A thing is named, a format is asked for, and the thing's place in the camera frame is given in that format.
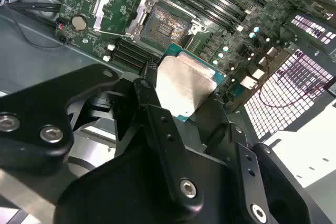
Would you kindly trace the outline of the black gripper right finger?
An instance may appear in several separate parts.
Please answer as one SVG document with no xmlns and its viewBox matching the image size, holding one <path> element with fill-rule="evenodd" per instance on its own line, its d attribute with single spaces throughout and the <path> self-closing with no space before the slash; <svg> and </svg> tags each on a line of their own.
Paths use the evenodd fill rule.
<svg viewBox="0 0 336 224">
<path fill-rule="evenodd" d="M 241 127 L 229 121 L 210 94 L 194 113 L 205 153 L 225 163 L 234 209 L 243 223 L 330 223 L 293 174 L 267 145 L 249 145 Z"/>
</svg>

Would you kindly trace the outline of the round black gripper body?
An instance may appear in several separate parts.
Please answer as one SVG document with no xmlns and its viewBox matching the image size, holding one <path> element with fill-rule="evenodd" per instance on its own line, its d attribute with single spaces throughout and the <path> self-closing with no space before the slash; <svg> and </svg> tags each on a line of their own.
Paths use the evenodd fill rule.
<svg viewBox="0 0 336 224">
<path fill-rule="evenodd" d="M 225 163 L 188 151 L 176 129 L 139 131 L 70 184 L 54 223 L 243 223 L 232 189 Z"/>
</svg>

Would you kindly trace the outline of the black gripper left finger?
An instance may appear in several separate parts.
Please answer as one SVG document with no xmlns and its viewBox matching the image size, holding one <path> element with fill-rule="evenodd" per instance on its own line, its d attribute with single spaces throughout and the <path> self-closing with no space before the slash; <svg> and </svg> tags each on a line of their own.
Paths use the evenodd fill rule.
<svg viewBox="0 0 336 224">
<path fill-rule="evenodd" d="M 139 131 L 177 130 L 150 82 L 122 80 L 94 64 L 1 98 L 1 116 L 13 120 L 1 128 L 1 166 L 33 173 L 60 169 L 74 130 L 88 122 L 88 101 L 103 92 L 115 106 L 121 154 Z"/>
</svg>

